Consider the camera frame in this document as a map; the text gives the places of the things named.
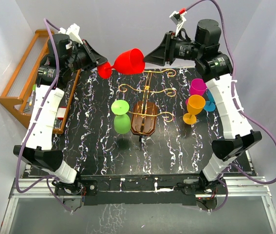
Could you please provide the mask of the orange plastic wine glass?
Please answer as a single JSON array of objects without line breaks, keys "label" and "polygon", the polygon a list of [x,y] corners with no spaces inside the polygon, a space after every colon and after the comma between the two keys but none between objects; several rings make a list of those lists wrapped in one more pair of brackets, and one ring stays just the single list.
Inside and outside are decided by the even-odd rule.
[{"label": "orange plastic wine glass", "polygon": [[200,95],[191,95],[187,102],[187,113],[183,116],[183,121],[192,125],[197,122],[196,115],[198,115],[205,106],[205,99]]}]

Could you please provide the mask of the red plastic wine glass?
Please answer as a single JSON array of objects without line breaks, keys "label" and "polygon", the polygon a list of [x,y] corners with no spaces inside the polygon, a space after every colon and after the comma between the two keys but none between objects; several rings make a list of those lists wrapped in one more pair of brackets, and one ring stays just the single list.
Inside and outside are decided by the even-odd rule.
[{"label": "red plastic wine glass", "polygon": [[145,69],[144,55],[138,48],[133,48],[120,54],[113,65],[106,62],[97,67],[98,74],[103,79],[108,79],[115,70],[123,75],[140,74]]}]

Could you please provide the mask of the green plastic wine glass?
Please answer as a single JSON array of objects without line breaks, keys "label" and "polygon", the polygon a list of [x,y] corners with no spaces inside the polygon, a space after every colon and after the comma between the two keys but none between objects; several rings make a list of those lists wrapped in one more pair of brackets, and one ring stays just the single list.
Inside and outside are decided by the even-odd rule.
[{"label": "green plastic wine glass", "polygon": [[129,104],[125,100],[116,100],[111,105],[111,111],[115,114],[114,129],[118,134],[126,134],[131,129],[131,120],[127,115]]}]

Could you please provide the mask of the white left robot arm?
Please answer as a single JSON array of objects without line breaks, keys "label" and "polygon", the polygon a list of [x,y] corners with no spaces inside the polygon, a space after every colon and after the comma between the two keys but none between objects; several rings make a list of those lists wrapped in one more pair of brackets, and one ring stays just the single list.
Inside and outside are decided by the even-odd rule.
[{"label": "white left robot arm", "polygon": [[37,71],[34,107],[21,145],[13,153],[22,160],[57,177],[76,195],[82,190],[77,171],[63,159],[61,150],[52,149],[52,134],[60,102],[72,74],[80,69],[91,71],[108,60],[84,39],[73,33],[58,33],[48,40],[49,53]]}]

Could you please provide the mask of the green capped marker pen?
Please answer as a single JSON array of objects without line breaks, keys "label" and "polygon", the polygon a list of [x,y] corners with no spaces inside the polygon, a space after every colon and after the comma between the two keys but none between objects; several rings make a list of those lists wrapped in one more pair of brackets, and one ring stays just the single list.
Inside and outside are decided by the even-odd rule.
[{"label": "green capped marker pen", "polygon": [[34,84],[32,87],[31,95],[30,95],[29,101],[28,101],[29,106],[32,106],[34,95],[35,95],[35,90],[36,90],[36,84]]}]

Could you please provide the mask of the orange wooden shelf rack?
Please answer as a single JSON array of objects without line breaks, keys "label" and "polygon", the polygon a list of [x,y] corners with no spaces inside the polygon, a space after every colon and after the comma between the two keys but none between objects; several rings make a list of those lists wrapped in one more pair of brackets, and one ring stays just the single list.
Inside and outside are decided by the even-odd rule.
[{"label": "orange wooden shelf rack", "polygon": [[49,52],[47,30],[36,30],[35,34],[16,66],[11,78],[0,96],[0,104],[25,128],[28,128],[31,114],[24,113],[37,77],[40,61]]}]

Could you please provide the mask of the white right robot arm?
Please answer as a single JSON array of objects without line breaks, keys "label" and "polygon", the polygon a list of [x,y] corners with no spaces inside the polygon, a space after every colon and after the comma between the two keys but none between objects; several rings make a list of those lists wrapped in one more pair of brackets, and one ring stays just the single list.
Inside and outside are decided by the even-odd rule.
[{"label": "white right robot arm", "polygon": [[160,45],[145,56],[147,63],[164,66],[175,59],[192,60],[207,89],[215,100],[222,122],[223,139],[212,142],[213,154],[200,172],[199,188],[211,193],[217,186],[220,174],[237,157],[262,139],[248,120],[236,108],[237,98],[232,96],[233,67],[228,55],[219,51],[221,29],[217,21],[200,20],[194,40],[180,33],[165,33]]}]

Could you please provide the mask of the magenta plastic wine glass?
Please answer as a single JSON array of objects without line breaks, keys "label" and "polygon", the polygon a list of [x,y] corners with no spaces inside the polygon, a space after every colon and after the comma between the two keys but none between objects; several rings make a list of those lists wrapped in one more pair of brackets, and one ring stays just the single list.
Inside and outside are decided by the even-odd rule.
[{"label": "magenta plastic wine glass", "polygon": [[185,101],[186,105],[188,105],[189,102],[193,102],[203,107],[205,105],[205,99],[202,96],[206,92],[206,90],[207,86],[203,79],[193,79],[189,89],[190,97]]}]

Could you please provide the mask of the blue plastic wine glass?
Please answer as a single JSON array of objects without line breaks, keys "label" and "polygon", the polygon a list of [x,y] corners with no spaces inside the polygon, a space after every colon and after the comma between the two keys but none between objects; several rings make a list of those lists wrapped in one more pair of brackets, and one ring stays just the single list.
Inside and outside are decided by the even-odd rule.
[{"label": "blue plastic wine glass", "polygon": [[213,112],[216,109],[216,105],[210,90],[207,90],[207,97],[208,97],[208,100],[205,102],[205,106],[203,109],[207,112]]}]

